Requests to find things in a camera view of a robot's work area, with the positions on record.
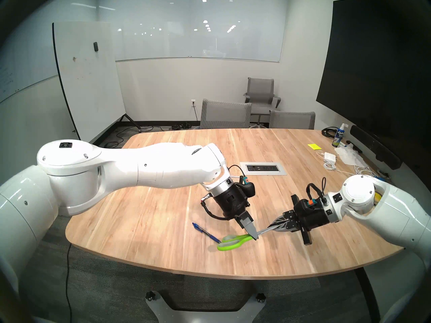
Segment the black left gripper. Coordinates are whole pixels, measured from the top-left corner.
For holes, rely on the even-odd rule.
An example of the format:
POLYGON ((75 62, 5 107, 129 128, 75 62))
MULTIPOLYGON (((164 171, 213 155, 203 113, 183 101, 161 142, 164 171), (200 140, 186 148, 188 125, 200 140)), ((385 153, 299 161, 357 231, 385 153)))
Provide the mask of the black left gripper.
POLYGON ((212 215, 213 218, 221 221, 235 219, 240 221, 242 228, 254 239, 259 238, 258 230, 255 227, 252 217, 246 208, 250 206, 248 198, 253 196, 252 186, 230 186, 225 192, 213 197, 223 211, 224 217, 212 215))

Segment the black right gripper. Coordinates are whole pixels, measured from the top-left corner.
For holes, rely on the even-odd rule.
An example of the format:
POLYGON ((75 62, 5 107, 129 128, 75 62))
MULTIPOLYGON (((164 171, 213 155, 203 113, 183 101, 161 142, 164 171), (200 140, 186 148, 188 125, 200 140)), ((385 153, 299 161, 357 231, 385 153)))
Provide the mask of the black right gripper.
POLYGON ((335 209, 330 203, 328 194, 317 199, 299 199, 297 195, 291 196, 293 210, 284 212, 270 228, 276 232, 300 231, 304 245, 311 245, 312 229, 336 222, 335 209))

